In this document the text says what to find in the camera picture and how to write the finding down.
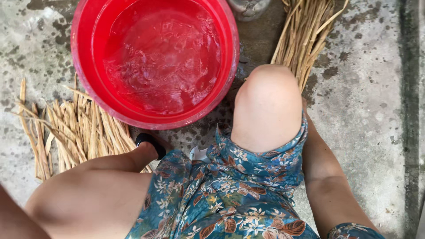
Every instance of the floral shorts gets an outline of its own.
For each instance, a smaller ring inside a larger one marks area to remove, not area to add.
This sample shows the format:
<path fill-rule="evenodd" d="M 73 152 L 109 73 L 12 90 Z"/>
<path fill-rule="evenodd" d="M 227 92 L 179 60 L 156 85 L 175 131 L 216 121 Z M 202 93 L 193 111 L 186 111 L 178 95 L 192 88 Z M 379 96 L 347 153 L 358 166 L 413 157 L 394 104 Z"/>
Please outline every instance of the floral shorts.
<path fill-rule="evenodd" d="M 252 153 L 217 127 L 208 148 L 211 163 L 169 152 L 153 174 L 144 206 L 128 239 L 154 238 L 319 238 L 299 218 L 294 189 L 304 179 L 301 152 L 307 138 L 303 117 L 297 136 L 265 153 Z M 333 239 L 383 238 L 376 231 L 345 223 Z"/>

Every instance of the person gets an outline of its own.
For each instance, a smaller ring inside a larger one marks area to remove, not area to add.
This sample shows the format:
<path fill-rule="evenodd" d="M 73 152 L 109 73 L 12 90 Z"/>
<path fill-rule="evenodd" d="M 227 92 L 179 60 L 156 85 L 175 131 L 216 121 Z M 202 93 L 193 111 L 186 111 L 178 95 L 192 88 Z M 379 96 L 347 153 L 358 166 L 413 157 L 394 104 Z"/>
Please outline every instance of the person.
<path fill-rule="evenodd" d="M 294 209 L 294 189 L 305 180 L 321 238 L 383 238 L 286 67 L 262 65 L 250 74 L 235 99 L 233 128 L 218 127 L 207 150 L 210 163 L 172 150 L 154 173 L 139 173 L 164 154 L 152 137 L 139 141 L 130 153 L 47 180 L 26 212 L 53 239 L 318 238 Z"/>

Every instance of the bundle of dried stalks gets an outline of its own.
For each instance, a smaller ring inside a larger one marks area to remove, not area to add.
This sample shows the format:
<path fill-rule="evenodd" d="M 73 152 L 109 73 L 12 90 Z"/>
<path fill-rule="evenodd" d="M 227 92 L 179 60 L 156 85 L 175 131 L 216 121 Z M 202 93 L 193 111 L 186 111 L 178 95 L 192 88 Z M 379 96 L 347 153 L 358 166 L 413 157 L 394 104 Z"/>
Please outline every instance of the bundle of dried stalks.
<path fill-rule="evenodd" d="M 287 17 L 271 63 L 289 67 L 301 91 L 325 47 L 332 21 L 343 12 L 348 1 L 342 10 L 333 14 L 334 0 L 282 0 Z"/>
<path fill-rule="evenodd" d="M 35 177 L 42 181 L 53 175 L 50 153 L 53 139 L 58 149 L 60 173 L 93 158 L 123 154 L 136 148 L 128 125 L 107 114 L 90 96 L 76 90 L 76 77 L 75 89 L 66 86 L 74 92 L 73 102 L 60 104 L 55 100 L 43 109 L 41 118 L 35 103 L 31 110 L 25 106 L 25 78 L 21 82 L 17 115 L 34 152 Z M 49 135 L 44 143 L 45 128 Z M 152 172 L 149 166 L 143 171 Z"/>

